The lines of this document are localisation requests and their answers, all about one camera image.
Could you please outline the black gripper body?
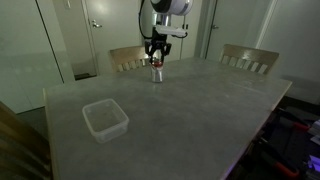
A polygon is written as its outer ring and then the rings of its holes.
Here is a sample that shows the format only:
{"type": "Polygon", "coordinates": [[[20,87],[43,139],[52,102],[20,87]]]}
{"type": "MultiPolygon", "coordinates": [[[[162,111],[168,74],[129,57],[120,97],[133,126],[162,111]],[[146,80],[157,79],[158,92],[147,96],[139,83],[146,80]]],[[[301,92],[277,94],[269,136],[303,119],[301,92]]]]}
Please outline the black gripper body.
{"type": "Polygon", "coordinates": [[[172,44],[167,42],[167,36],[165,34],[159,34],[155,27],[152,28],[152,35],[145,38],[146,51],[150,51],[151,49],[170,51],[171,47],[172,44]]]}

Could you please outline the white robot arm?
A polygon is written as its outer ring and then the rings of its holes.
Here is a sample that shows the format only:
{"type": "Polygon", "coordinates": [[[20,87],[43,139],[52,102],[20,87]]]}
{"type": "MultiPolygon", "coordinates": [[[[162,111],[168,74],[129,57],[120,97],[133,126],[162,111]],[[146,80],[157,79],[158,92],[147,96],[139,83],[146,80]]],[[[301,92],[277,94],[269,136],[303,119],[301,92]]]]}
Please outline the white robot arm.
{"type": "Polygon", "coordinates": [[[145,53],[153,67],[161,67],[172,47],[167,37],[184,39],[188,36],[185,29],[171,25],[171,16],[187,15],[193,0],[150,0],[150,3],[156,14],[156,23],[152,27],[152,35],[145,40],[145,53]]]}

